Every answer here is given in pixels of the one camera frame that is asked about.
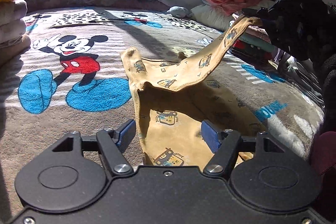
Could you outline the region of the yellow printed child garment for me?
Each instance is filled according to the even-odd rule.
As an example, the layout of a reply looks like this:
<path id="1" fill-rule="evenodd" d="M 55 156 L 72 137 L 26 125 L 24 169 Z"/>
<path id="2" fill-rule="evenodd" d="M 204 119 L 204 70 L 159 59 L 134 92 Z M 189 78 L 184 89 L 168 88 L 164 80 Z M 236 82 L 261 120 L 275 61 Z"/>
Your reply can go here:
<path id="1" fill-rule="evenodd" d="M 201 123 L 255 136 L 265 126 L 212 72 L 249 26 L 260 19 L 238 17 L 198 53 L 181 61 L 151 60 L 135 47 L 121 53 L 134 102 L 143 163 L 204 168 L 213 152 L 201 135 Z"/>

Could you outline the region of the stack of folded clothes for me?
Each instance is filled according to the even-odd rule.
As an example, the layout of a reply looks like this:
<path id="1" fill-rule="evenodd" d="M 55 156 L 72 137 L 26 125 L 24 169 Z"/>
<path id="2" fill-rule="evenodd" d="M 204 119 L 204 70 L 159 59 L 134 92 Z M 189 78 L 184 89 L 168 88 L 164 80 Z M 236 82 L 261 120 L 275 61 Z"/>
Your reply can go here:
<path id="1" fill-rule="evenodd" d="M 232 51 L 237 52 L 240 56 L 262 62 L 271 60 L 274 54 L 278 52 L 277 47 L 260 38 L 259 35 L 255 36 L 250 34 L 251 31 L 252 30 L 248 28 L 248 30 L 238 38 L 232 47 Z"/>

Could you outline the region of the Mickey Mouse fleece blanket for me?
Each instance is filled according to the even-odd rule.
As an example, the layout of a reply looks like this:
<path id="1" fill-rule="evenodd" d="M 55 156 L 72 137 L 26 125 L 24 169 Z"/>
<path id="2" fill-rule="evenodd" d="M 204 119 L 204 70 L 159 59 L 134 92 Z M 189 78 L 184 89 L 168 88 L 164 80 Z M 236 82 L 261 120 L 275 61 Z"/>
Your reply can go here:
<path id="1" fill-rule="evenodd" d="M 157 11 L 101 7 L 43 10 L 25 17 L 29 49 L 1 67 L 1 221 L 22 209 L 14 180 L 21 168 L 70 131 L 93 135 L 135 120 L 121 53 L 181 61 L 220 33 Z M 226 53 L 212 77 L 284 145 L 307 158 L 323 110 L 267 64 Z M 138 132 L 125 153 L 143 163 Z"/>

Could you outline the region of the white pillow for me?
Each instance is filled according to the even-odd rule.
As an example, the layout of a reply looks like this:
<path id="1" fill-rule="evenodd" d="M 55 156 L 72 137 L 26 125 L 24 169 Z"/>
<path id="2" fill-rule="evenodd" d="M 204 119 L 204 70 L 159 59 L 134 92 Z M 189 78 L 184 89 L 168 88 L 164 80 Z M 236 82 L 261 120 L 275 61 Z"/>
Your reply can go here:
<path id="1" fill-rule="evenodd" d="M 229 23 L 235 20 L 242 12 L 236 11 L 233 14 L 226 15 L 220 7 L 212 7 L 203 0 L 159 0 L 169 8 L 181 6 L 187 8 L 193 13 L 190 18 L 205 26 L 225 31 Z"/>

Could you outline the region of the grey plush toy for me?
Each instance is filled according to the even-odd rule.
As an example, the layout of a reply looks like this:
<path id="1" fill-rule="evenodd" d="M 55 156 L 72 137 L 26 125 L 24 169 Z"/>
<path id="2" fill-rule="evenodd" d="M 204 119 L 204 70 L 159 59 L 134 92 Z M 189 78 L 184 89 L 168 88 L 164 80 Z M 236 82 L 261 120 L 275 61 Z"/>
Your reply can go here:
<path id="1" fill-rule="evenodd" d="M 175 18 L 191 18 L 193 16 L 190 10 L 181 6 L 173 6 L 167 10 L 167 13 Z"/>

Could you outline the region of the stack of folded blankets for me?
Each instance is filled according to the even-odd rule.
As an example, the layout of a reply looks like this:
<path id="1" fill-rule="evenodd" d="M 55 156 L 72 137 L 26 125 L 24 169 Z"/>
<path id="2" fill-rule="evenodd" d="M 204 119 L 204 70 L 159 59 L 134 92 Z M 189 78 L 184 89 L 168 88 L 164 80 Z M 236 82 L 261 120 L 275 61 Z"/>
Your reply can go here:
<path id="1" fill-rule="evenodd" d="M 1 0 L 1 65 L 20 54 L 31 44 L 26 34 L 25 0 Z"/>

